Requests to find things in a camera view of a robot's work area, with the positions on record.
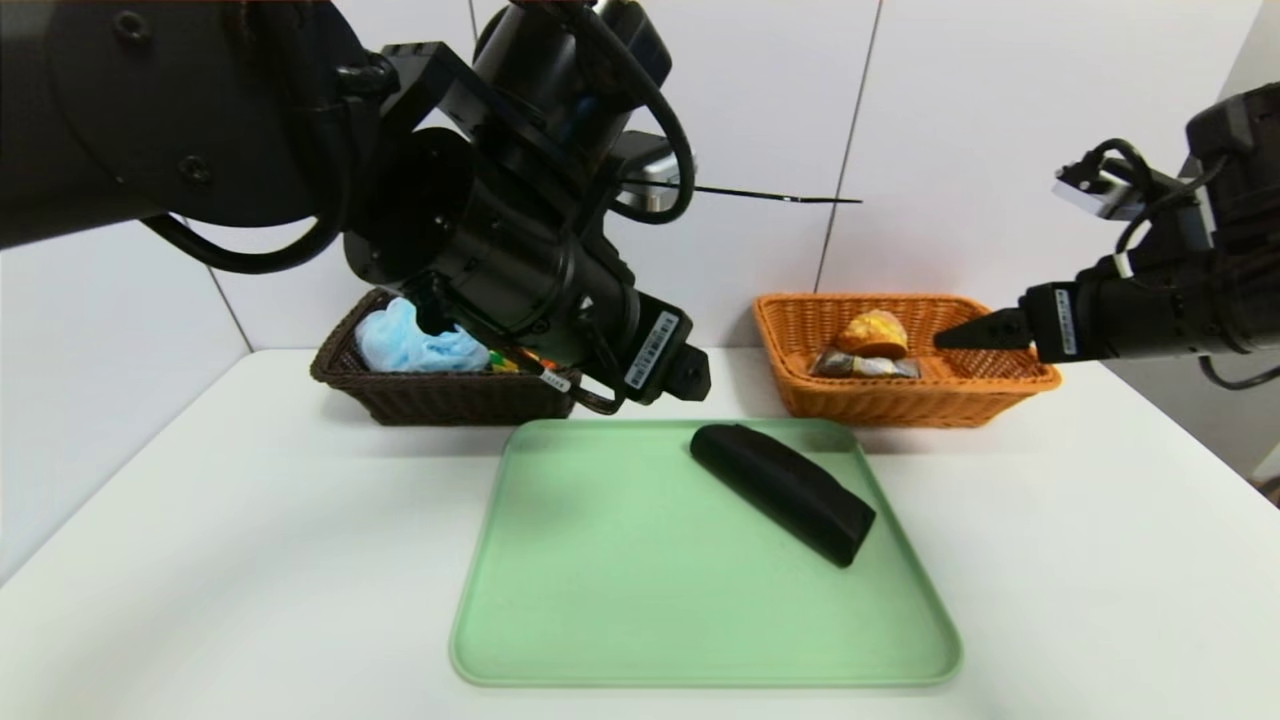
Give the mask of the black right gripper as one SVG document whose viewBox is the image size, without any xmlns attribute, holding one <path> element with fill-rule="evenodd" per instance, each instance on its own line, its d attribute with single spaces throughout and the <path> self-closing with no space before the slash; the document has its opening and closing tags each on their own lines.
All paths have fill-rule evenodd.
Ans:
<svg viewBox="0 0 1280 720">
<path fill-rule="evenodd" d="M 1006 307 L 933 336 L 937 348 L 1025 350 L 1050 364 L 1176 357 L 1187 334 L 1167 291 L 1084 273 L 1024 293 L 1024 311 Z"/>
</svg>

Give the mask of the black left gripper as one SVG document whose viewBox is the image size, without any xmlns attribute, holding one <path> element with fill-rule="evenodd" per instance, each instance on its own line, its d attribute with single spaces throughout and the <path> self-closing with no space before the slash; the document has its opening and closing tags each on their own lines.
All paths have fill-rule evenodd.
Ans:
<svg viewBox="0 0 1280 720">
<path fill-rule="evenodd" d="M 689 315 L 672 304 L 611 277 L 564 284 L 572 369 L 611 393 L 611 404 L 649 405 L 667 393 L 701 402 L 710 392 L 707 354 L 686 343 Z"/>
</svg>

